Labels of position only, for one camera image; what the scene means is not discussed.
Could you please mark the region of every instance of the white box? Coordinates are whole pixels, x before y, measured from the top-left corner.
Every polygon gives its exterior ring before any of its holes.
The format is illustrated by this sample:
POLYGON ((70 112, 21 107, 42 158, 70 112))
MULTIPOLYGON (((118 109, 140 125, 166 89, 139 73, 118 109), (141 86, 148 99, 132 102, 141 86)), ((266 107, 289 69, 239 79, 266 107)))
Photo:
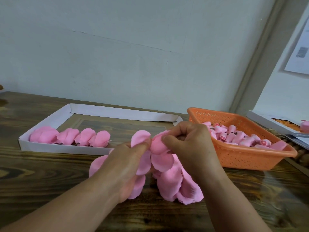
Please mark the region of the white box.
POLYGON ((296 125, 300 125, 300 122, 294 121, 292 119, 289 119, 288 117, 282 117, 278 115, 269 115, 269 114, 262 114, 256 111, 248 111, 246 115, 249 119, 255 121, 256 123, 264 126, 265 128, 271 128, 276 130, 278 133, 281 134, 293 134, 293 133, 299 133, 295 131, 294 129, 291 129, 275 120, 274 119, 280 119, 280 120, 287 120, 290 121, 296 125))
POLYGON ((165 121, 173 122, 174 126, 176 126, 179 122, 183 121, 180 116, 173 114, 71 103, 60 108, 49 117, 45 118, 40 123, 38 123, 27 132, 25 132, 23 135, 21 135, 18 138, 21 150, 33 152, 107 155, 112 148, 81 147, 29 142, 30 134, 37 128, 40 128, 42 126, 51 126, 56 129, 73 114, 139 121, 165 121))

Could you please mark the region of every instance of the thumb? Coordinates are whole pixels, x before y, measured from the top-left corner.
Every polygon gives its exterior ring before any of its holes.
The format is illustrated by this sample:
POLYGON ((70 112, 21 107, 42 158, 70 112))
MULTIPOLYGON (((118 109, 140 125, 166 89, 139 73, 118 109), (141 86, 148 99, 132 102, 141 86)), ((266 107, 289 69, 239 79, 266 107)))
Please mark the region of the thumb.
POLYGON ((161 138, 161 141, 174 153, 177 153, 183 145, 183 141, 180 141, 176 137, 171 135, 163 136, 161 138))
POLYGON ((151 139, 148 138, 144 142, 135 145, 131 148, 134 154, 136 154, 139 158, 150 148, 151 139))

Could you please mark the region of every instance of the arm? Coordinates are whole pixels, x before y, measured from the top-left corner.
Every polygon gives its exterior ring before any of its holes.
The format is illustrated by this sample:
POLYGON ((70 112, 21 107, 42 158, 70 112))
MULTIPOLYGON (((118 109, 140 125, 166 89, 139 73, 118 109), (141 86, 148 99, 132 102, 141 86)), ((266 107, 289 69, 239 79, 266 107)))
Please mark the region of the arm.
POLYGON ((162 141, 201 187, 216 231, 271 231, 224 172, 205 125, 181 122, 168 134, 162 141))
POLYGON ((91 178, 1 232, 95 231, 110 211, 129 197, 139 159, 149 146, 150 140, 133 148, 119 145, 91 178))

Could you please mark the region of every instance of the wall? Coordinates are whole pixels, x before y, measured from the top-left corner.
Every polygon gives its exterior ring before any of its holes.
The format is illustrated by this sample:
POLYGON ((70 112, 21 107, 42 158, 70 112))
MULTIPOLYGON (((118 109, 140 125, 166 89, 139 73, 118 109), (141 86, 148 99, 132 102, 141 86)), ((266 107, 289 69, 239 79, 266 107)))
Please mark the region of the wall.
POLYGON ((286 1, 242 95, 236 110, 237 114, 245 116, 249 110, 255 109, 255 105, 303 15, 308 1, 286 1))
POLYGON ((227 111, 275 0, 0 0, 7 90, 227 111))
POLYGON ((295 121, 309 120, 309 75, 284 71, 308 16, 309 5, 266 83, 254 107, 255 111, 278 114, 295 121))

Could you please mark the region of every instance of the orange basket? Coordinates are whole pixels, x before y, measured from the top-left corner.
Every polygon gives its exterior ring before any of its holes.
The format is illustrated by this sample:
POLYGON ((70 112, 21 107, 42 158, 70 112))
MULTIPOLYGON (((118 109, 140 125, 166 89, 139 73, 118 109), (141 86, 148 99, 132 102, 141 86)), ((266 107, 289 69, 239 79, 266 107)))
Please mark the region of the orange basket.
MULTIPOLYGON (((272 143, 280 141, 278 137, 250 121, 246 117, 213 110, 190 107, 187 110, 189 121, 200 124, 206 121, 225 126, 235 125, 237 130, 247 135, 256 134, 261 139, 268 139, 272 143)), ((253 147, 243 147, 220 142, 211 137, 219 161, 223 167, 251 170, 271 170, 285 157, 296 157, 297 151, 287 145, 283 151, 268 150, 253 147)))

